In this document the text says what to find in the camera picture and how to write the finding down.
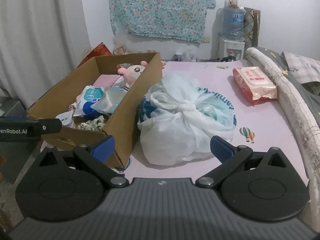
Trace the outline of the pink plush toy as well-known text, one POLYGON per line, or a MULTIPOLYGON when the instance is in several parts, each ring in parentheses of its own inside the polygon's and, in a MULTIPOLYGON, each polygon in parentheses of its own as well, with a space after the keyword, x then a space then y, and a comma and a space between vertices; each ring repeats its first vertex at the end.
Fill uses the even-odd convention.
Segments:
POLYGON ((129 88, 135 83, 147 65, 148 63, 146 61, 141 61, 139 65, 132 65, 129 68, 120 67, 118 69, 117 73, 121 75, 125 81, 125 91, 128 91, 129 88))

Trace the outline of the yogurt cup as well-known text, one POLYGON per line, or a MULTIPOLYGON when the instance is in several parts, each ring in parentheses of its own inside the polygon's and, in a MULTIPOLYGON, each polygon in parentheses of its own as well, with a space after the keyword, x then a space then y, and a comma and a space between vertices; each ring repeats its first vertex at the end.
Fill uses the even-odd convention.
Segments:
POLYGON ((73 113, 74 111, 67 111, 65 113, 61 113, 57 115, 55 118, 59 119, 62 123, 62 126, 69 127, 69 128, 75 128, 75 123, 73 121, 73 113))

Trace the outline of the green patterned small pack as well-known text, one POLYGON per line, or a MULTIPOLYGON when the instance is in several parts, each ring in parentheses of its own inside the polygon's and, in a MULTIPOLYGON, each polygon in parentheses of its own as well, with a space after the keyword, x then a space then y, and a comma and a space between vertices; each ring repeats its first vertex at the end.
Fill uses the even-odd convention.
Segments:
POLYGON ((99 131, 102 131, 106 122, 107 122, 107 120, 104 118, 103 115, 101 115, 98 118, 95 118, 93 120, 88 120, 87 122, 82 122, 81 124, 79 124, 77 126, 77 129, 99 132, 99 131))

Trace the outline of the brown cardboard box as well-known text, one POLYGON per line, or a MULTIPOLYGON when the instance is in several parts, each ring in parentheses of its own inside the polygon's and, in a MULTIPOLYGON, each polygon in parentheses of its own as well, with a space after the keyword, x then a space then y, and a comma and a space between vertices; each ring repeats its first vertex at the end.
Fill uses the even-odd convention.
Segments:
POLYGON ((111 136, 115 148, 94 152, 107 166, 125 168, 139 137, 137 111, 148 89, 162 79, 159 53, 98 56, 41 96, 28 110, 33 119, 58 118, 58 133, 44 140, 62 150, 111 136))

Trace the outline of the pink tissue pack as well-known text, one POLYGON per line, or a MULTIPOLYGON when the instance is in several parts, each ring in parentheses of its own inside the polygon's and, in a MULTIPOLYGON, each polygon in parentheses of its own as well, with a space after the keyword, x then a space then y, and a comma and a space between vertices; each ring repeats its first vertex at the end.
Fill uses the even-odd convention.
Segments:
POLYGON ((252 105, 278 98, 276 85, 259 67, 234 68, 233 77, 247 101, 252 105))

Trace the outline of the rolled beige quilt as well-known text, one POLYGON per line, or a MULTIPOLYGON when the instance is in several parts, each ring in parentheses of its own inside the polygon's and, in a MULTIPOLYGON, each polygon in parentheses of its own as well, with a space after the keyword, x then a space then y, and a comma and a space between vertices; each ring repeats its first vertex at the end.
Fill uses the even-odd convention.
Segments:
POLYGON ((280 95, 280 104, 290 120, 292 130, 302 146, 305 169, 309 180, 319 186, 319 122, 310 112, 299 91, 269 57, 258 47, 247 50, 246 56, 267 74, 275 83, 280 95))

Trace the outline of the grey white curtain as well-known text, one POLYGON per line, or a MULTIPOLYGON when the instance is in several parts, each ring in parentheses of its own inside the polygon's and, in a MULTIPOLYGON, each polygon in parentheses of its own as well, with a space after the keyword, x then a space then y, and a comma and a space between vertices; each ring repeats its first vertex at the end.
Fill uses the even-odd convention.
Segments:
POLYGON ((82 0, 1 0, 1 96, 31 106, 90 46, 82 0))

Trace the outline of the red snack bag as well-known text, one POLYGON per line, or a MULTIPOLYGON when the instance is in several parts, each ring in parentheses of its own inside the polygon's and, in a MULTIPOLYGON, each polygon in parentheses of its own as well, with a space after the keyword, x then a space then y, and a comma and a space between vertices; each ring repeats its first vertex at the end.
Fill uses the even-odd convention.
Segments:
POLYGON ((112 53, 107 48, 107 46, 103 42, 101 42, 84 57, 84 59, 78 64, 77 67, 80 67, 91 58, 98 57, 98 56, 109 56, 109 55, 112 55, 112 53))

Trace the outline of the electric kettle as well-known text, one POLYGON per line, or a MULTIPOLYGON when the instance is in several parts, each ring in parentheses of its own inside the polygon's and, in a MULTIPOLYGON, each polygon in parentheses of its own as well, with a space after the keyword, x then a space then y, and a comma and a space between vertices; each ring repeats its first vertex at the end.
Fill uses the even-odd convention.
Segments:
POLYGON ((234 56, 227 56, 221 59, 221 62, 233 62, 233 61, 236 61, 236 57, 234 56))

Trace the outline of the dark patterned blanket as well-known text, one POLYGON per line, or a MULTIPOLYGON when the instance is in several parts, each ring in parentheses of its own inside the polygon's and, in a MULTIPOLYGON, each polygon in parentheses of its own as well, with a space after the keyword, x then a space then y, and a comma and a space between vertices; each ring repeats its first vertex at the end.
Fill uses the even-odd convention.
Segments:
POLYGON ((284 52, 278 54, 275 51, 262 47, 258 47, 257 50, 269 57, 282 71, 284 71, 285 76, 299 91, 310 109, 310 112, 313 114, 316 121, 319 122, 319 82, 300 84, 290 72, 284 57, 284 52))

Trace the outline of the white water dispenser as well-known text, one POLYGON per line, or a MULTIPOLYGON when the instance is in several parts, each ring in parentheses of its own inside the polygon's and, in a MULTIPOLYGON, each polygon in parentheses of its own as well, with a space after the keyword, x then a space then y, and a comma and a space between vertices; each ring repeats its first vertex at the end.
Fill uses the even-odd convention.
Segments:
POLYGON ((244 57, 245 43, 243 41, 233 41, 224 38, 219 40, 218 58, 233 56, 235 60, 242 60, 244 57))

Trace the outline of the white plastic trash bag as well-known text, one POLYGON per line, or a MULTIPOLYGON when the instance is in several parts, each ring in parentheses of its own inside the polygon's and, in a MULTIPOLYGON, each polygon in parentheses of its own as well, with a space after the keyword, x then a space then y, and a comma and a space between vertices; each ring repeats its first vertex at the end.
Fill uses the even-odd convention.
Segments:
POLYGON ((197 56, 191 49, 187 49, 183 52, 176 52, 174 55, 174 61, 178 62, 197 62, 197 56))

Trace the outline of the checkered grey sheet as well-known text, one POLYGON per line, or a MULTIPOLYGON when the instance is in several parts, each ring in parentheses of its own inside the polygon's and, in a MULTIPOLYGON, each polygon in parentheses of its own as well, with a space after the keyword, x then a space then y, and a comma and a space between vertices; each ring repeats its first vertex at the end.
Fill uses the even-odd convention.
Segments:
POLYGON ((288 68, 300 84, 319 82, 319 61, 284 52, 288 68))

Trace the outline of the blue water jug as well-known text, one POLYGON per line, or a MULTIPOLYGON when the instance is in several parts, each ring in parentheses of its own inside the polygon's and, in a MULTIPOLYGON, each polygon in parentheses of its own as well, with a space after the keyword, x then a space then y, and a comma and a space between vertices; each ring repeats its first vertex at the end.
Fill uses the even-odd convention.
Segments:
POLYGON ((244 8, 224 7, 221 36, 232 41, 243 41, 244 20, 244 8))

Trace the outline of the floral teal wall cloth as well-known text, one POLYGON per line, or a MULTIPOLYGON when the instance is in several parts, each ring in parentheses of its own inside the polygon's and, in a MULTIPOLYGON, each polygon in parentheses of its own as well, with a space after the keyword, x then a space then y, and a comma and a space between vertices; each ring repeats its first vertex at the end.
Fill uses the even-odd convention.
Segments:
POLYGON ((202 43, 215 0, 109 0, 113 33, 202 43))

